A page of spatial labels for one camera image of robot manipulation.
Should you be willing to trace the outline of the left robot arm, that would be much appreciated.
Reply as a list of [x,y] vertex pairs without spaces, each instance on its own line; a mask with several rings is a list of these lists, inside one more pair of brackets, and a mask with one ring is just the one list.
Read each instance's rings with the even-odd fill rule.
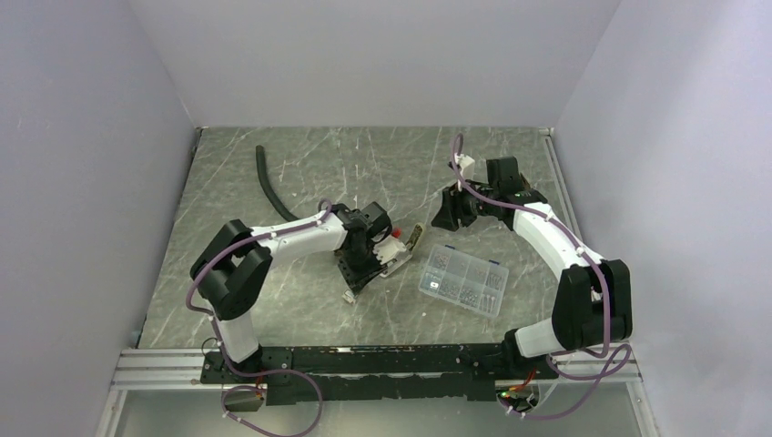
[[351,209],[328,200],[317,214],[272,227],[249,228],[241,220],[226,223],[190,269],[193,286],[206,306],[227,357],[225,371],[239,382],[260,370],[261,347],[251,312],[272,268],[321,252],[335,255],[348,299],[387,269],[378,244],[391,237],[388,213],[378,203]]

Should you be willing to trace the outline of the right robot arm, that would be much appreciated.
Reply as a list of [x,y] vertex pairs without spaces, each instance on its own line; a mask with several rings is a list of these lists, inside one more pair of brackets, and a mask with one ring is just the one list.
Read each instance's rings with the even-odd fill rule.
[[549,318],[509,331],[501,353],[505,373],[514,378],[532,370],[536,357],[600,347],[633,331],[630,270],[620,259],[589,249],[557,218],[546,197],[532,188],[516,158],[487,162],[487,182],[469,179],[474,160],[452,153],[456,181],[442,190],[432,226],[454,232],[479,217],[492,217],[528,242],[558,281]]

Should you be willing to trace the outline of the white staple box tray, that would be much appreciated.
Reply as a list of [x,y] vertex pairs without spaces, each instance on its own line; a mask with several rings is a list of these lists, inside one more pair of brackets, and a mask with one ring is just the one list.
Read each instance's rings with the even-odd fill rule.
[[346,300],[346,301],[347,301],[349,304],[354,304],[354,303],[356,302],[356,300],[357,300],[357,298],[356,298],[356,296],[354,295],[354,293],[353,293],[352,291],[350,291],[350,290],[347,290],[347,291],[345,291],[345,292],[343,293],[342,297],[343,297],[343,298],[344,298],[344,299],[345,299],[345,300]]

